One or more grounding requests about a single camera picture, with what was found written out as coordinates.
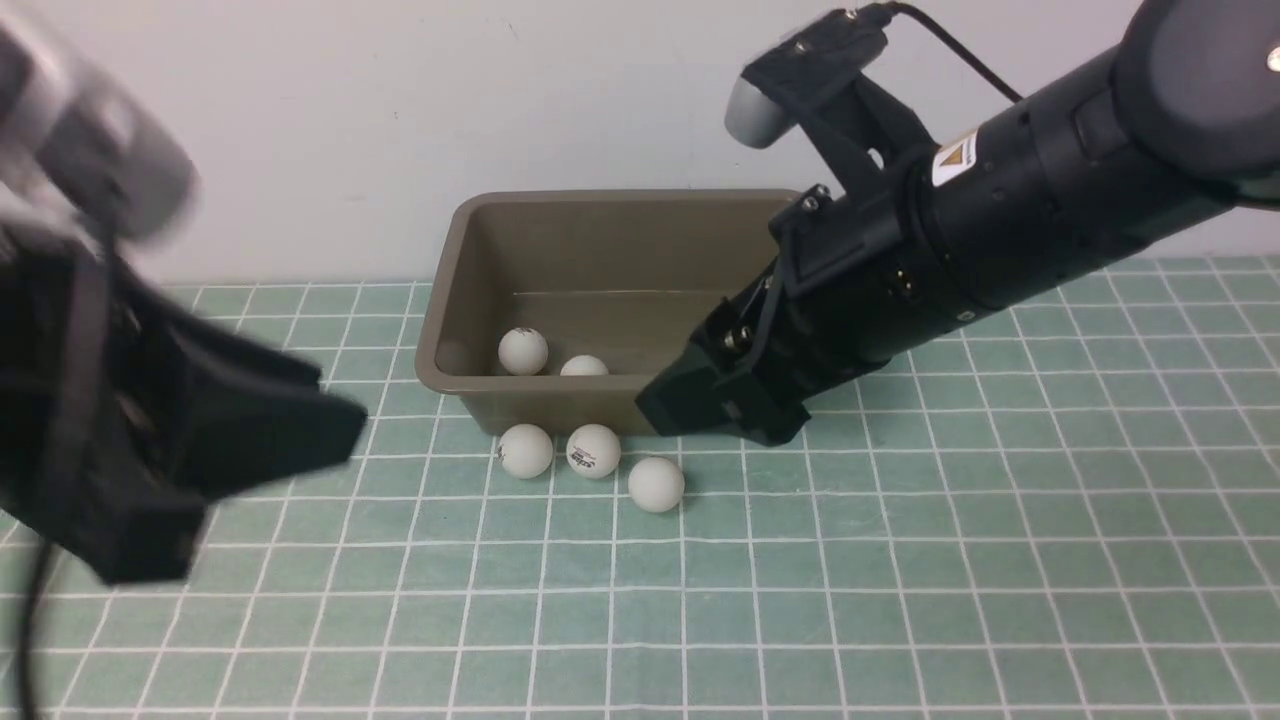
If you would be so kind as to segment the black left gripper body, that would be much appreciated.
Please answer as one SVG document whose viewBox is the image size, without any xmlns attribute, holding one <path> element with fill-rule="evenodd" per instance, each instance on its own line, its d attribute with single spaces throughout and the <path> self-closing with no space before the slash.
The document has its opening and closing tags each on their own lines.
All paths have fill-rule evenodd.
<svg viewBox="0 0 1280 720">
<path fill-rule="evenodd" d="M 106 585 L 183 582 L 228 500 L 175 484 L 175 421 L 197 395 L 328 393 L 215 359 L 177 310 L 77 243 L 3 243 L 3 510 Z"/>
</svg>

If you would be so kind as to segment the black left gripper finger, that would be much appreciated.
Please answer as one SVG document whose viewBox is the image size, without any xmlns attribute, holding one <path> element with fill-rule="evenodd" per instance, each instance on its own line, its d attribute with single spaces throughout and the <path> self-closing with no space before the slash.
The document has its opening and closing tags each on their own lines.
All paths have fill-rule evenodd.
<svg viewBox="0 0 1280 720">
<path fill-rule="evenodd" d="M 347 464 L 366 407 L 317 389 L 215 389 L 175 420 L 175 484 L 209 501 Z"/>
<path fill-rule="evenodd" d="M 239 372 L 252 372 L 297 386 L 314 388 L 320 386 L 323 372 L 310 360 L 244 338 L 224 325 L 184 310 L 177 310 L 172 315 L 172 324 L 188 336 L 198 348 Z"/>
</svg>

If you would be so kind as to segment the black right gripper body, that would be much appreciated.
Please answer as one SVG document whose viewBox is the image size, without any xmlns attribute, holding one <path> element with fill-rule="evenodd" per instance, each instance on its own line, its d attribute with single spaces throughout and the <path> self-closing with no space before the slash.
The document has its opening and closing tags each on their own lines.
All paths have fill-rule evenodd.
<svg viewBox="0 0 1280 720">
<path fill-rule="evenodd" d="M 809 193 L 771 223 L 776 258 L 721 299 L 690 336 L 728 370 L 758 379 L 769 436 L 791 441 L 808 400 L 954 331 L 961 300 L 914 190 L 865 201 Z"/>
</svg>

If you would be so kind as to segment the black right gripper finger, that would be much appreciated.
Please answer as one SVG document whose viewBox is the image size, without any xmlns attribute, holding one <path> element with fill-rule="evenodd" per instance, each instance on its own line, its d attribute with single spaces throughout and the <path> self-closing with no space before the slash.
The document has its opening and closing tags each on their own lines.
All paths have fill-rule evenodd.
<svg viewBox="0 0 1280 720">
<path fill-rule="evenodd" d="M 658 436 L 767 438 L 762 398 L 753 375 L 723 369 L 703 350 L 685 350 L 641 388 L 635 404 Z"/>
</svg>

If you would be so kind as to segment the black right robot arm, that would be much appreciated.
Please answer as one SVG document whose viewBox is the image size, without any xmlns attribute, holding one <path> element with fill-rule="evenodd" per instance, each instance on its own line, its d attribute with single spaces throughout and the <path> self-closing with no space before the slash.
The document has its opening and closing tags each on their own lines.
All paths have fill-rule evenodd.
<svg viewBox="0 0 1280 720">
<path fill-rule="evenodd" d="M 1010 101 L 947 143 L 867 74 L 911 15 Z M 768 223 L 774 256 L 636 396 L 659 436 L 774 447 L 806 401 L 1236 208 L 1277 210 L 1275 1 L 1143 1 L 1120 41 L 1021 96 L 920 8 L 837 8 L 740 70 L 724 124 L 800 129 L 842 190 Z"/>
</svg>

